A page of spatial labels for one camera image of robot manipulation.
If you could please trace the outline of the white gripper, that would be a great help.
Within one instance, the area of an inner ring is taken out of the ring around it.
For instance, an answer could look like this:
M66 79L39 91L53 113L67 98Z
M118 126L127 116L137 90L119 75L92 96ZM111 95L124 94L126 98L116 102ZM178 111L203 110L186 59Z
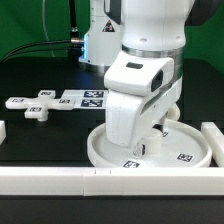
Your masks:
M134 147L133 156L146 153L142 140L181 93L182 77L175 76L171 57L143 58L120 51L104 76L106 135L110 142Z

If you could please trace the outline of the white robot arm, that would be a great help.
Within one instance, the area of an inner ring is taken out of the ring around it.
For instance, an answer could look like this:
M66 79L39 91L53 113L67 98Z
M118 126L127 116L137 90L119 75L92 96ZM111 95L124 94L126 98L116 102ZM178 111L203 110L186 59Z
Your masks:
M180 97L184 27L201 25L221 0L104 0L108 31L92 50L106 65L106 123L87 140L91 159L142 155L144 140Z

